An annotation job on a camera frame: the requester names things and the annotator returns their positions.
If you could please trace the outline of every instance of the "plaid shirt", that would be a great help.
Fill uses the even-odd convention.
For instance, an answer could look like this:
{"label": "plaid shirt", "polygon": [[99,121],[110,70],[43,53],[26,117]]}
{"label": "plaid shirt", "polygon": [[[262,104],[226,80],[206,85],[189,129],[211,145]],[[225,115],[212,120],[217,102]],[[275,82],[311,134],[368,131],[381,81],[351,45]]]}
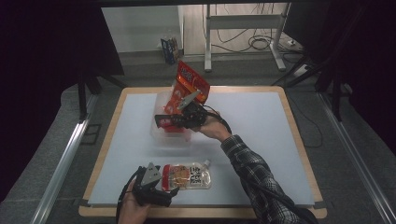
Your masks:
{"label": "plaid shirt", "polygon": [[[221,148],[231,161],[235,171],[242,174],[247,180],[252,181],[294,204],[279,186],[271,173],[265,160],[252,151],[242,141],[241,137],[234,135],[221,144]],[[266,197],[261,190],[254,188],[242,181],[245,193],[250,199],[259,223],[305,223],[279,201]]]}

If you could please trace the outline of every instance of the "plastic pouch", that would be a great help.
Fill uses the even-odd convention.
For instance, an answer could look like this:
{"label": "plastic pouch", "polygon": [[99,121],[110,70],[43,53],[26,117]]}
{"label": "plastic pouch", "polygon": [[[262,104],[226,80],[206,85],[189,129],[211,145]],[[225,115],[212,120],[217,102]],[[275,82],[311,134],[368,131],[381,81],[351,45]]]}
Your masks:
{"label": "plastic pouch", "polygon": [[163,167],[163,190],[209,189],[212,185],[209,173],[210,161],[182,164],[166,164]]}

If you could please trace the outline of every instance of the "plastic box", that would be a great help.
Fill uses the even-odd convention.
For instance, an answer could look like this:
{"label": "plastic box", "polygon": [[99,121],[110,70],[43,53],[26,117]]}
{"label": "plastic box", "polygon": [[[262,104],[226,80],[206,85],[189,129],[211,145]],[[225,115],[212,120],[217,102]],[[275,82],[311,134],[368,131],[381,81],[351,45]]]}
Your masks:
{"label": "plastic box", "polygon": [[170,99],[170,91],[162,91],[157,94],[155,100],[154,113],[152,115],[150,134],[158,147],[188,147],[191,144],[191,130],[182,129],[180,133],[169,133],[163,128],[158,128],[154,115],[166,114],[164,107]]}

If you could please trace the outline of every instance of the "white wall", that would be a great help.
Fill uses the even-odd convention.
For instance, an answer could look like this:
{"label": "white wall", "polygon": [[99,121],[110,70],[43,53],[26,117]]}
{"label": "white wall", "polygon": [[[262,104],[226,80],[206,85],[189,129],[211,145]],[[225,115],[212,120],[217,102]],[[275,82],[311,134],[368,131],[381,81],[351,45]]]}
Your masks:
{"label": "white wall", "polygon": [[182,49],[181,7],[104,7],[102,11],[117,52],[159,50],[160,39],[169,33]]}

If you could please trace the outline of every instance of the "orange package label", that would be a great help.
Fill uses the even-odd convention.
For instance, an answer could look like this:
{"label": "orange package label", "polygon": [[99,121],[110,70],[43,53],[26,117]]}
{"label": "orange package label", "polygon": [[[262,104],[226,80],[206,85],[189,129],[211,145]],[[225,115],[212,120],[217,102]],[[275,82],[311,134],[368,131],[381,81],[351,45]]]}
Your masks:
{"label": "orange package label", "polygon": [[195,101],[204,104],[210,91],[210,85],[192,68],[183,63],[178,62],[176,83],[172,90],[171,98],[166,105],[164,111],[167,114],[179,114],[181,111],[177,109],[182,98],[200,90],[201,93],[195,97]]}

